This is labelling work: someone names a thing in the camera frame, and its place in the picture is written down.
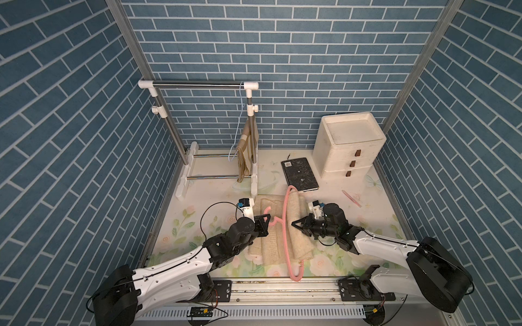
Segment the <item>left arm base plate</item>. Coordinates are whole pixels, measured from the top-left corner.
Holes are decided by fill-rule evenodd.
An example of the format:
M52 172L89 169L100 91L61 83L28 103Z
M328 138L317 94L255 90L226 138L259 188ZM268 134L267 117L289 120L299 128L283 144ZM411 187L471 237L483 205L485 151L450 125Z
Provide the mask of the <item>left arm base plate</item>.
M231 300L232 281L210 278L201 281L200 292L191 299L192 302L229 302Z

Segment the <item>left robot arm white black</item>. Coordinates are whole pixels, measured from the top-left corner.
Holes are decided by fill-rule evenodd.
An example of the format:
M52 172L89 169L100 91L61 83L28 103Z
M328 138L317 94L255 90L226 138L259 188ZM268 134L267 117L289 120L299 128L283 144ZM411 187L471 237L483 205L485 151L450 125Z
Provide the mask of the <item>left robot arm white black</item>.
M131 325L137 317L165 304L206 301L213 281L209 273L231 263L258 237L268 235L271 216L241 217L227 232L168 262L132 270L118 267L92 297L97 325Z

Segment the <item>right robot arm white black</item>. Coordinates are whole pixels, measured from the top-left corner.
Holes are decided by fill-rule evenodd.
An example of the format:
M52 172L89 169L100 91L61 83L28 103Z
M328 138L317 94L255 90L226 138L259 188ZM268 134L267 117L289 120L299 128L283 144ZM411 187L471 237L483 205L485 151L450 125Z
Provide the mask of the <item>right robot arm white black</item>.
M455 312L464 296L474 291L471 274L435 238L422 241L392 239L371 234L348 222L336 204L320 204L320 214L292 222L292 226L315 240L331 237L342 250L399 265L391 270L379 264L357 277L361 300L378 300L388 293L424 297L443 312Z

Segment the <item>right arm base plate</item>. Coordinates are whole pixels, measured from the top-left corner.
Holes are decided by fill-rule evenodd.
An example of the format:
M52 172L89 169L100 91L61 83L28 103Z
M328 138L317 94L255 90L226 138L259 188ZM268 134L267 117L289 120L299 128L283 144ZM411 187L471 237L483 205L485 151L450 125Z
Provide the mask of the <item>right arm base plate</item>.
M338 287L343 302L396 300L394 293L381 293L368 281L361 282L357 278L342 278L338 280Z

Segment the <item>beige knitted cloth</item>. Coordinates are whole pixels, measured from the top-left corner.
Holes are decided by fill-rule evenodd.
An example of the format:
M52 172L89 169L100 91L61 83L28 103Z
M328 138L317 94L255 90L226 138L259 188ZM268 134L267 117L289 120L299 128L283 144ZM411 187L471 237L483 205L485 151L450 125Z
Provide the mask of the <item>beige knitted cloth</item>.
M292 191L286 209L286 229L280 223L269 227L269 235L257 238L247 248L246 258L257 265L280 265L286 263L285 249L288 249L293 264L313 257L315 245L308 236L292 227L292 222L309 214L305 197Z

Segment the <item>brown plaid scarf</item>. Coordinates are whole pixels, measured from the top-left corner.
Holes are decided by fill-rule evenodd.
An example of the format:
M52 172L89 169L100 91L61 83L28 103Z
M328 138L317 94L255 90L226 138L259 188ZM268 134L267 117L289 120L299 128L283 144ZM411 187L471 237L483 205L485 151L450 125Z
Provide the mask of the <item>brown plaid scarf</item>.
M254 159L254 149L259 140L257 124L254 124L254 132L250 130L250 123L246 122L241 138L237 144L238 159L238 182L241 183L246 177L251 175L251 165Z

